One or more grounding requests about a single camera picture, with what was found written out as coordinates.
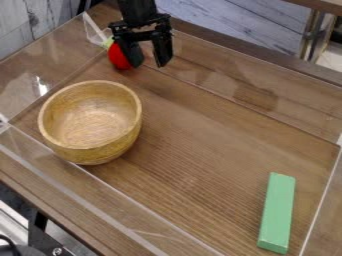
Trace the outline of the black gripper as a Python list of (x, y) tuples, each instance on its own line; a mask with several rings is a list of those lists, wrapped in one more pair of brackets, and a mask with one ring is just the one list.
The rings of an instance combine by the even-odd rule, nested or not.
[(139, 41), (152, 39), (154, 57), (159, 67), (164, 67), (174, 56), (171, 36), (171, 16), (158, 13), (152, 18), (140, 23), (128, 23), (124, 20), (111, 22), (108, 28), (112, 31), (115, 40), (126, 59), (134, 68), (138, 68), (144, 61)]

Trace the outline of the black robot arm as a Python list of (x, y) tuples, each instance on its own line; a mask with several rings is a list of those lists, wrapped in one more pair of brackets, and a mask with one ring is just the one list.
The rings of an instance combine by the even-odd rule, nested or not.
[(152, 42), (156, 65), (164, 67), (174, 56), (171, 16), (158, 11), (155, 0), (118, 0), (118, 6), (122, 20), (108, 25), (116, 68), (138, 68), (143, 64), (143, 41)]

